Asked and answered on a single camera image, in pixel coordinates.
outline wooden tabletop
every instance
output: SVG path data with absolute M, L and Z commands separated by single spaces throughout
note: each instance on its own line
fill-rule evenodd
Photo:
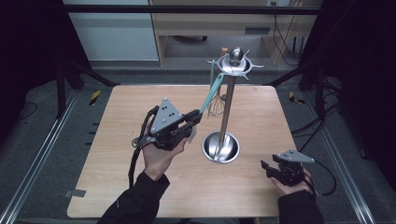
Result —
M 226 91 L 222 86 L 221 93 Z M 148 111 L 167 97 L 180 111 L 200 109 L 208 86 L 117 86 L 107 103 L 91 151 L 73 197 L 70 217 L 100 217 L 128 188 L 131 142 Z M 205 158 L 202 140 L 219 131 L 221 117 L 205 112 L 198 133 L 177 155 L 166 172 L 171 185 L 161 199 L 158 217 L 276 217 L 277 189 L 266 177 L 260 160 L 295 148 L 276 90 L 266 86 L 235 86 L 227 132 L 240 144 L 239 157 L 227 164 Z M 144 169 L 143 156 L 135 175 Z

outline human hand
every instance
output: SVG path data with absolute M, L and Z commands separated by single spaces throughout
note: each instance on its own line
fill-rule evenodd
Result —
M 149 132 L 149 127 L 146 127 L 146 133 Z M 172 150 L 166 151 L 156 148 L 153 144 L 143 147 L 143 158 L 145 159 L 145 173 L 152 180 L 157 181 L 163 176 L 163 173 L 169 168 L 172 159 L 179 153 L 184 151 L 187 138 Z
M 308 183 L 310 183 L 311 180 L 309 179 L 309 177 L 311 176 L 311 174 L 305 169 L 304 169 L 304 173 L 305 173 L 305 180 Z M 298 192 L 301 190 L 306 190 L 306 191 L 312 193 L 311 188 L 309 188 L 309 186 L 304 181 L 302 181 L 301 183 L 299 183 L 293 187 L 289 187 L 289 186 L 283 185 L 282 183 L 280 183 L 279 180 L 275 179 L 274 177 L 271 177 L 270 179 L 273 182 L 273 184 L 275 185 L 275 187 L 277 187 L 280 190 L 282 195 L 292 194 L 292 193 L 295 193 L 295 192 Z

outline person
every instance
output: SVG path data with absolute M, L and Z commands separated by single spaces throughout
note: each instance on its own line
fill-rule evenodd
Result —
M 164 173 L 172 159 L 184 151 L 186 141 L 186 138 L 183 139 L 171 151 L 160 150 L 152 144 L 145 146 L 142 149 L 144 171 L 137 177 L 134 186 L 125 190 L 107 208 L 98 224 L 153 223 L 158 213 L 160 199 L 170 185 Z M 284 186 L 273 177 L 271 181 L 283 195 L 278 199 L 280 224 L 324 222 L 315 196 L 304 181 L 293 187 Z

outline black jacket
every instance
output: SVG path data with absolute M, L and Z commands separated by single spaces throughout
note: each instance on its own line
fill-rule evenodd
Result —
M 169 184 L 165 175 L 156 182 L 143 172 L 137 177 L 134 187 L 125 190 L 108 207 L 98 224 L 152 223 L 157 216 L 160 199 Z M 319 224 L 324 222 L 314 196 L 305 190 L 280 197 L 278 206 L 280 224 Z

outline white wall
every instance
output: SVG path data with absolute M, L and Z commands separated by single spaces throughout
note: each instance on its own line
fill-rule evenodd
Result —
M 64 0 L 66 5 L 147 5 L 147 0 Z M 148 13 L 70 13 L 90 61 L 158 61 Z

